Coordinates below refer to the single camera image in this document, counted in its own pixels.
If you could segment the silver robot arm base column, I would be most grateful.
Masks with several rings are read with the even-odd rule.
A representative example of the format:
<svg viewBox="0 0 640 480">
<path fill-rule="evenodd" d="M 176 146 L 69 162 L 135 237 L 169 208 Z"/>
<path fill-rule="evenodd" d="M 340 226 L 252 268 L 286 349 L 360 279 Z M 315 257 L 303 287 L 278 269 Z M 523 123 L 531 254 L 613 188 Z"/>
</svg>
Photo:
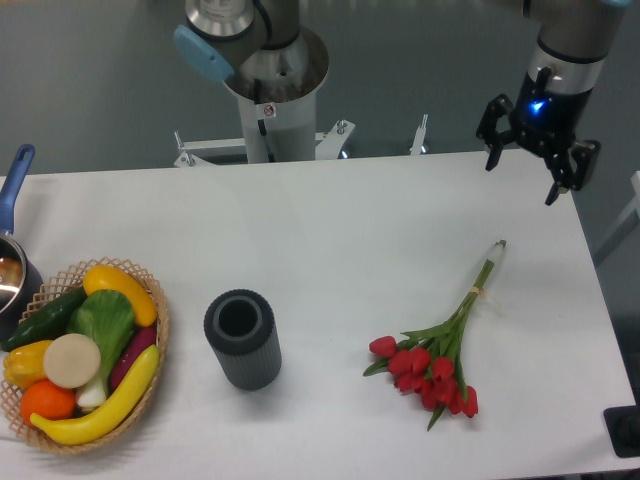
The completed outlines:
<svg viewBox="0 0 640 480">
<path fill-rule="evenodd" d="M 173 34 L 186 62 L 238 105 L 251 163 L 316 157 L 316 95 L 329 71 L 297 1 L 188 1 Z"/>
</svg>

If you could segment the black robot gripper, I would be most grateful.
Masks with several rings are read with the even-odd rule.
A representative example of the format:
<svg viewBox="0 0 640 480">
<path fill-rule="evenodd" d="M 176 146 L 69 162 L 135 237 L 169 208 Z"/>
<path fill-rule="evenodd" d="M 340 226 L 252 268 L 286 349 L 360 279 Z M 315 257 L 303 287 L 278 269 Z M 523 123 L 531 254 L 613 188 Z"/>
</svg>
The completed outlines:
<svg viewBox="0 0 640 480">
<path fill-rule="evenodd" d="M 539 92 L 539 85 L 525 75 L 513 108 L 500 94 L 491 100 L 481 117 L 476 137 L 484 141 L 487 171 L 499 163 L 504 146 L 514 142 L 544 162 L 553 182 L 545 199 L 551 206 L 561 194 L 580 191 L 592 177 L 600 154 L 596 140 L 579 140 L 576 128 L 591 96 L 591 90 L 576 94 Z M 498 121 L 509 115 L 510 129 L 500 132 Z"/>
</svg>

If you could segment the silver robot arm with wrist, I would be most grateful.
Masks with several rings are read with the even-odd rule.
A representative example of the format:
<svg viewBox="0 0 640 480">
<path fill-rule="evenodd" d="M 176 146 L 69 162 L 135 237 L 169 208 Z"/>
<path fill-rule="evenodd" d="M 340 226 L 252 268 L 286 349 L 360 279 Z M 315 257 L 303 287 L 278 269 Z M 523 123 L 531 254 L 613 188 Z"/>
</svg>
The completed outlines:
<svg viewBox="0 0 640 480">
<path fill-rule="evenodd" d="M 576 136 L 581 116 L 609 54 L 628 1 L 495 1 L 495 6 L 540 23 L 534 54 L 516 102 L 501 94 L 483 113 L 476 136 L 493 170 L 515 143 L 541 158 L 553 182 L 545 203 L 579 191 L 601 145 Z"/>
</svg>

